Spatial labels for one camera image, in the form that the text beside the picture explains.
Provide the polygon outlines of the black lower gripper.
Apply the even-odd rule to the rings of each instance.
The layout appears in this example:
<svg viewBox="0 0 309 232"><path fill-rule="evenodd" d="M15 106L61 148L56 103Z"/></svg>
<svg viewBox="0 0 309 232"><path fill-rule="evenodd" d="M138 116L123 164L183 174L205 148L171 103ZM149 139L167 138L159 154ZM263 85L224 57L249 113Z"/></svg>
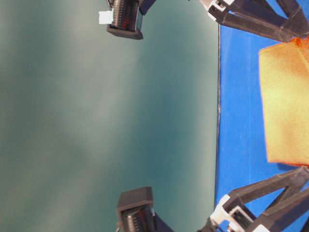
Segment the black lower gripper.
<svg viewBox="0 0 309 232"><path fill-rule="evenodd" d="M309 189L301 190L308 180L309 169L302 166L234 189L221 198L206 225L198 232L223 232L220 225L224 221L229 222L227 232L244 232L250 225L252 232L281 232L309 210ZM284 191L257 218L242 206L281 188ZM232 209L224 208L225 203Z"/></svg>

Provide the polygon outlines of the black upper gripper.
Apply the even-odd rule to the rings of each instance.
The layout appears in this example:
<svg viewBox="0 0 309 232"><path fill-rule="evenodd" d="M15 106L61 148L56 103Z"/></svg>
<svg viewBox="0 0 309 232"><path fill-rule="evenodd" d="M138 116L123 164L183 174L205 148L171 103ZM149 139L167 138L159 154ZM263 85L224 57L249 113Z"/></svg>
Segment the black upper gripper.
<svg viewBox="0 0 309 232"><path fill-rule="evenodd" d="M260 15L231 14L234 0L200 0L207 15L218 24L280 42L289 42L293 33L284 28L286 18L267 11Z"/></svg>

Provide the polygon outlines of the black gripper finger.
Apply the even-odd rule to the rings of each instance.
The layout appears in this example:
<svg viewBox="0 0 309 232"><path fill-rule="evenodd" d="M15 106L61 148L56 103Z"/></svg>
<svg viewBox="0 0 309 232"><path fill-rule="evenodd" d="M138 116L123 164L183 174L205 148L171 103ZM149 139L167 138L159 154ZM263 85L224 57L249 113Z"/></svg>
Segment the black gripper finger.
<svg viewBox="0 0 309 232"><path fill-rule="evenodd" d="M265 33L269 39L305 39L309 35L309 22L296 0L277 0L279 7L285 14L285 18L277 14L269 1L266 0L267 8L274 14L268 20L273 28Z"/></svg>

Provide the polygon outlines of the black lower robot arm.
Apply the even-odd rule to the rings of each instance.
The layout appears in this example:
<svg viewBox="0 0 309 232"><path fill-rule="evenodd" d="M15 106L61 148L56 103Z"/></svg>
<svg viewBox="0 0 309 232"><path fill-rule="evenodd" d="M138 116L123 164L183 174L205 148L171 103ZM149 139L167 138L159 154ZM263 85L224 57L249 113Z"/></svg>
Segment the black lower robot arm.
<svg viewBox="0 0 309 232"><path fill-rule="evenodd" d="M203 232L221 231L227 221L229 232L281 232L309 210L309 190L302 188L309 180L309 169L301 166L254 184L237 188L221 198L208 217ZM246 203L279 189L283 191L256 217ZM153 209L149 186L121 193L117 205L117 231L170 232L172 229Z"/></svg>

